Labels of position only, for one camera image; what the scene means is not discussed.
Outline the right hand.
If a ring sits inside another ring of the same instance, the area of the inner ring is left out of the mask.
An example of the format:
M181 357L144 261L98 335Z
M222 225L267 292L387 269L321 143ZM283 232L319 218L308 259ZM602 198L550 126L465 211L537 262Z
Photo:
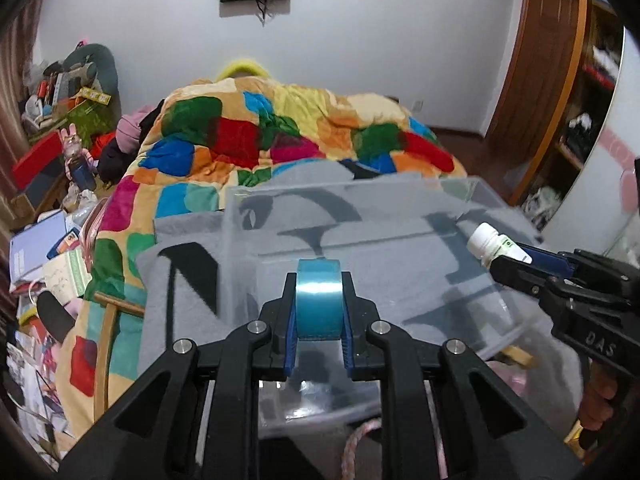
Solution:
M578 410L582 428L598 431L613 416L614 408L610 402L616 393L615 374L598 362L593 362Z

